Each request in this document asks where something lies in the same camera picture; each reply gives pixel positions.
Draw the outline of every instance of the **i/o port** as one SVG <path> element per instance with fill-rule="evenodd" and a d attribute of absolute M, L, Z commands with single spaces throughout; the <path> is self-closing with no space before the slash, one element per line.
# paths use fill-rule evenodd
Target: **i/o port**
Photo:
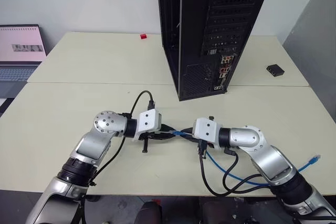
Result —
<path fill-rule="evenodd" d="M 221 74 L 219 75 L 219 78 L 226 78 L 227 74 L 228 74 L 228 72 L 226 72 L 226 73 L 221 73 Z"/>
<path fill-rule="evenodd" d="M 219 70 L 219 73 L 227 73 L 227 72 L 229 72 L 229 70 L 230 70 L 230 67 L 227 67 L 227 68 L 221 68 L 221 69 Z"/>
<path fill-rule="evenodd" d="M 220 64 L 230 63 L 233 60 L 233 56 L 222 56 L 222 61 Z"/>

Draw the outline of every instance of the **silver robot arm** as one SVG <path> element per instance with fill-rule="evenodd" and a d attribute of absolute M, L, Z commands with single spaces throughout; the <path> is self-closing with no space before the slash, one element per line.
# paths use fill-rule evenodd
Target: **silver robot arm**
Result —
<path fill-rule="evenodd" d="M 82 137 L 33 207 L 26 224 L 72 223 L 79 201 L 111 146 L 111 139 L 126 136 L 138 140 L 142 133 L 160 128 L 161 114 L 156 109 L 142 112 L 137 120 L 112 111 L 99 113 L 92 129 Z"/>
<path fill-rule="evenodd" d="M 260 129 L 254 126 L 228 129 L 210 119 L 199 118 L 193 126 L 193 137 L 215 148 L 239 147 L 246 152 L 272 193 L 289 213 L 299 216 L 301 223 L 330 223 L 331 220 L 319 217 L 336 216 L 336 210 L 306 182 L 280 150 L 267 143 Z"/>

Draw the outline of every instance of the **table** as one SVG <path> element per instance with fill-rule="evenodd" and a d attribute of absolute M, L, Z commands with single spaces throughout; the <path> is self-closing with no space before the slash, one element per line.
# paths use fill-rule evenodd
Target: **table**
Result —
<path fill-rule="evenodd" d="M 285 74 L 273 77 L 268 65 Z M 161 35 L 67 33 L 28 82 L 173 84 Z M 308 86 L 275 36 L 251 36 L 230 85 Z"/>
<path fill-rule="evenodd" d="M 70 152 L 91 129 L 102 110 L 128 112 L 140 91 L 153 93 L 162 122 L 176 129 L 191 127 L 198 117 L 213 115 L 225 127 L 254 125 L 297 166 L 312 156 L 321 159 L 303 174 L 324 195 L 336 194 L 336 126 L 310 87 L 230 86 L 228 94 L 179 102 L 173 85 L 28 83 L 0 118 L 0 189 L 44 191 Z M 148 98 L 139 101 L 134 115 L 146 109 Z M 107 161 L 119 147 L 113 138 Z M 97 177 L 89 194 L 210 195 L 201 178 L 195 143 L 183 138 L 141 143 L 128 138 L 120 156 Z M 228 167 L 233 157 L 210 150 Z M 234 174 L 255 173 L 249 158 L 239 152 Z M 207 159 L 205 173 L 216 191 L 223 191 L 222 173 Z M 229 186 L 236 181 L 229 179 Z M 270 196 L 262 189 L 245 196 Z"/>

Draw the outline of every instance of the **black computer tower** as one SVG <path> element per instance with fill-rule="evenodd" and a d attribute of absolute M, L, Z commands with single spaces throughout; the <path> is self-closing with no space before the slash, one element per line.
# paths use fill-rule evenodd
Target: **black computer tower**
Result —
<path fill-rule="evenodd" d="M 162 43 L 180 101 L 222 94 L 264 0 L 159 0 Z"/>

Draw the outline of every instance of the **blue cable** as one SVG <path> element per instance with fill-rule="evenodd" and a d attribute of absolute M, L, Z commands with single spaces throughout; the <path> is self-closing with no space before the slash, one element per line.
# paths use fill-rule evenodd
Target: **blue cable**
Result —
<path fill-rule="evenodd" d="M 206 155 L 208 155 L 208 157 L 210 158 L 210 160 L 217 166 L 218 169 L 220 169 L 223 173 L 225 173 L 226 171 L 220 166 L 218 165 L 218 163 L 211 157 L 210 153 L 208 151 L 206 151 Z M 299 172 L 303 171 L 304 169 L 306 169 L 308 166 L 315 164 L 319 159 L 320 159 L 321 155 L 317 155 L 315 157 L 313 157 L 310 161 L 308 161 L 308 163 L 306 163 L 303 167 L 301 167 L 300 169 L 298 169 Z M 235 178 L 237 180 L 243 181 L 243 179 L 237 177 L 236 175 L 233 175 L 231 173 L 228 174 L 231 178 Z M 250 184 L 250 185 L 254 185 L 254 186 L 268 186 L 268 184 L 262 184 L 262 183 L 256 183 L 256 182 L 250 182 L 250 181 L 246 181 L 245 183 Z"/>

